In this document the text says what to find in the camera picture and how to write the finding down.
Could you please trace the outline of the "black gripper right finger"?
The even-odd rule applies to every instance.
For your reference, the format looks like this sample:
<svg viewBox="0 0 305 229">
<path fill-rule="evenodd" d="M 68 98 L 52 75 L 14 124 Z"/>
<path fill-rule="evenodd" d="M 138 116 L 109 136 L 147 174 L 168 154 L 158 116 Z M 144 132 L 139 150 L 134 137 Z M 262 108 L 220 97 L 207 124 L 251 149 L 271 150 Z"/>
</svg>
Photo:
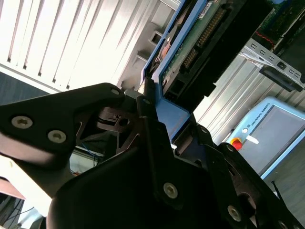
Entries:
<svg viewBox="0 0 305 229">
<path fill-rule="evenodd" d="M 215 146 L 209 131 L 196 125 L 194 138 L 205 145 L 210 175 L 220 183 L 230 218 L 241 229 L 301 229 L 302 225 L 286 207 L 280 193 L 273 192 L 238 151 L 228 143 Z"/>
</svg>

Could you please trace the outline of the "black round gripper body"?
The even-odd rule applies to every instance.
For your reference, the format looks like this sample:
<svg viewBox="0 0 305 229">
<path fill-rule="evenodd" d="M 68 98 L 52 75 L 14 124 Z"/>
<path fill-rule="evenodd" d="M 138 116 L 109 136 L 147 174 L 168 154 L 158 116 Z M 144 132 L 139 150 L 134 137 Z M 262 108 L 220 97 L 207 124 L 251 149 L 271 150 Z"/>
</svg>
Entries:
<svg viewBox="0 0 305 229">
<path fill-rule="evenodd" d="M 55 195 L 49 229 L 228 229 L 207 172 L 174 160 L 171 183 L 184 198 L 174 209 L 153 193 L 148 155 L 129 150 L 67 182 Z"/>
</svg>

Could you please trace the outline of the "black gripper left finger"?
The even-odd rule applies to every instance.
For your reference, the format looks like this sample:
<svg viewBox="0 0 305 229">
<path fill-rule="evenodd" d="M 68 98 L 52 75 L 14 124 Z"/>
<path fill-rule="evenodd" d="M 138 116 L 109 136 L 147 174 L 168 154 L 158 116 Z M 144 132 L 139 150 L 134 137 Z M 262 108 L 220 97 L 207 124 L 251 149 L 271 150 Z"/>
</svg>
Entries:
<svg viewBox="0 0 305 229">
<path fill-rule="evenodd" d="M 173 179 L 174 156 L 150 98 L 129 98 L 101 83 L 0 108 L 0 152 L 41 169 L 64 168 L 77 144 L 105 131 L 119 134 L 116 156 L 134 149 L 148 155 L 155 197 L 181 209 L 181 196 L 164 188 Z"/>
</svg>

